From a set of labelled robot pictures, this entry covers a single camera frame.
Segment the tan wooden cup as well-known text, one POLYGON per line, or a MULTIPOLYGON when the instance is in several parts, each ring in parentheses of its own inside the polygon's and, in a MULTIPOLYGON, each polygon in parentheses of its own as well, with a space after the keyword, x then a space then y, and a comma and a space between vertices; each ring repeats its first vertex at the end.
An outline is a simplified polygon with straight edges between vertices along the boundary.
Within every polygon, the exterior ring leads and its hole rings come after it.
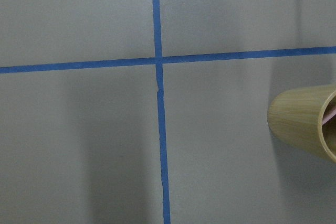
POLYGON ((322 124, 329 104, 335 104, 334 84, 285 91, 268 108, 268 126, 283 142, 335 162, 335 116, 322 124))

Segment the pink chopstick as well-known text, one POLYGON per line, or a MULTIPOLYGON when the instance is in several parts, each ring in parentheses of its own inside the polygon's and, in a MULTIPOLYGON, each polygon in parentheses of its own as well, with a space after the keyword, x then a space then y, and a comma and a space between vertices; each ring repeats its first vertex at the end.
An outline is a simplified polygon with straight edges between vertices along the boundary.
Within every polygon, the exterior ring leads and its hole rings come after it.
POLYGON ((335 104, 331 105, 329 104, 326 108, 323 118, 322 118, 322 124, 325 125, 328 121, 330 121, 336 114, 336 108, 335 104))

